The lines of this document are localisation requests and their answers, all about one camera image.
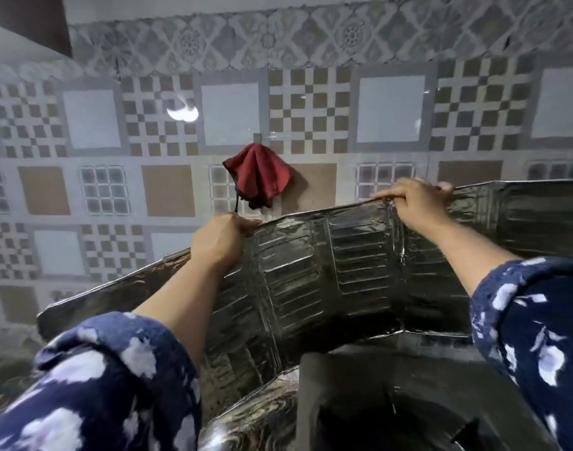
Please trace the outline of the person's right hand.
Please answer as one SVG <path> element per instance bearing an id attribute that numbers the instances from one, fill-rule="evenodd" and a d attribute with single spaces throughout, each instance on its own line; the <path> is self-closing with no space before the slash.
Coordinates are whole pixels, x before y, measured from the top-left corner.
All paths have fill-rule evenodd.
<path id="1" fill-rule="evenodd" d="M 401 178 L 391 187 L 403 187 L 403 199 L 390 201 L 399 219 L 411 230 L 433 240 L 442 228 L 452 224 L 448 205 L 456 189 L 454 185 Z"/>

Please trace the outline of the person's left hand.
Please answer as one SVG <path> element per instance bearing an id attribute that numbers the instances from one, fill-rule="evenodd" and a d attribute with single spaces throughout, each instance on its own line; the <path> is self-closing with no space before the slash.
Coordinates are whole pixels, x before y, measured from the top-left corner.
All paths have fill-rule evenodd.
<path id="1" fill-rule="evenodd" d="M 233 221 L 234 217 L 242 216 L 235 212 L 214 216 L 194 233 L 190 262 L 197 269 L 225 275 L 240 261 L 245 241 L 254 231 L 241 233 Z"/>

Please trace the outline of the silver foil splatter guard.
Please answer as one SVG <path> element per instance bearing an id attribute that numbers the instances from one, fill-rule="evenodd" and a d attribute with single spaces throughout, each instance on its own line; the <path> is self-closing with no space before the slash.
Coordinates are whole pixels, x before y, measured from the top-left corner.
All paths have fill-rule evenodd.
<path id="1" fill-rule="evenodd" d="M 449 213 L 519 256 L 573 259 L 573 180 L 463 186 Z M 201 365 L 203 427 L 305 353 L 401 331 L 471 334 L 451 267 L 385 201 L 260 225 L 218 294 Z"/>

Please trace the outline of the person's right forearm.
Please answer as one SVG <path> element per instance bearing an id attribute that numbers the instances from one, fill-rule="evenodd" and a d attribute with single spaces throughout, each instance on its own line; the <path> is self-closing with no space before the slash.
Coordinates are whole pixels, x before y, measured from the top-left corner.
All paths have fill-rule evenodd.
<path id="1" fill-rule="evenodd" d="M 416 232 L 441 251 L 469 296 L 495 268 L 521 260 L 486 236 L 449 217 L 424 219 Z"/>

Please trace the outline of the person's left forearm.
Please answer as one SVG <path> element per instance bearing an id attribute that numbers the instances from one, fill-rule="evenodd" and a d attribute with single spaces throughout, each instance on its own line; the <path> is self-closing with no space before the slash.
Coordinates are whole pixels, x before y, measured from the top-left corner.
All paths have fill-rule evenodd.
<path id="1" fill-rule="evenodd" d="M 200 369 L 204 357 L 207 327 L 224 274 L 216 258 L 192 256 L 162 288 L 133 310 L 169 329 L 196 369 Z"/>

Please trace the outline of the red hanging cloth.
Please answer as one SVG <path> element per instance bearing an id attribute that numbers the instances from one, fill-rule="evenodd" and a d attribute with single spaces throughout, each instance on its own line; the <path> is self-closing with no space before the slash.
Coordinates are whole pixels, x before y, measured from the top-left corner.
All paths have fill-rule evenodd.
<path id="1" fill-rule="evenodd" d="M 261 143 L 251 143 L 222 165 L 235 183 L 237 196 L 252 210 L 271 209 L 289 185 L 292 168 Z"/>

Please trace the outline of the black stove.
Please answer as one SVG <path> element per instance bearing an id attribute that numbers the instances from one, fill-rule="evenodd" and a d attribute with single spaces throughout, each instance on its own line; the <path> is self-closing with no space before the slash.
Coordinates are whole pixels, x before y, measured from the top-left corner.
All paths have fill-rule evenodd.
<path id="1" fill-rule="evenodd" d="M 344 451 L 561 451 L 512 381 L 486 363 L 351 348 L 301 357 L 295 448 L 317 448 L 318 416 Z"/>

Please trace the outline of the blue floral right sleeve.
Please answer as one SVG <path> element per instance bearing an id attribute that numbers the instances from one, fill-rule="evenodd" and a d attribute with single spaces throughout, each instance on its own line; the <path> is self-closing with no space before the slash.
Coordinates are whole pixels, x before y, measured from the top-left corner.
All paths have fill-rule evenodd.
<path id="1" fill-rule="evenodd" d="M 573 261 L 512 260 L 471 296 L 472 338 L 563 451 L 573 451 Z"/>

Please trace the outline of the blue floral sleeve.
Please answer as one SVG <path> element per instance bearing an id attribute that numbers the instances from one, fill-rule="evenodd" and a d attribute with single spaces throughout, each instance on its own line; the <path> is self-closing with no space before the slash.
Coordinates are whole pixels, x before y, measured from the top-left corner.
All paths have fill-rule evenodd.
<path id="1" fill-rule="evenodd" d="M 512 260 L 471 296 L 472 338 L 563 451 L 573 451 L 573 261 Z"/>
<path id="2" fill-rule="evenodd" d="M 157 320 L 89 318 L 34 362 L 41 379 L 0 415 L 0 451 L 197 451 L 198 373 Z"/>

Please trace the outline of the blue floral left sleeve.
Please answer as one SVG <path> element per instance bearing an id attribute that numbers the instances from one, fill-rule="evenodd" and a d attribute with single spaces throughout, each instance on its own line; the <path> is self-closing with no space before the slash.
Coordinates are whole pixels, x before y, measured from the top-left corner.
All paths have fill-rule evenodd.
<path id="1" fill-rule="evenodd" d="M 197 451 L 198 373 L 157 320 L 89 318 L 34 362 L 41 379 L 0 415 L 0 451 Z"/>

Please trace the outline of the dark brown wall cabinet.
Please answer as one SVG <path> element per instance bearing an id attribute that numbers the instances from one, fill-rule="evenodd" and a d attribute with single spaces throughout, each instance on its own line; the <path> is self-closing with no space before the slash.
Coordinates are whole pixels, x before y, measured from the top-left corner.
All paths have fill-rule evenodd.
<path id="1" fill-rule="evenodd" d="M 72 56 L 63 0 L 0 0 L 0 65 Z"/>

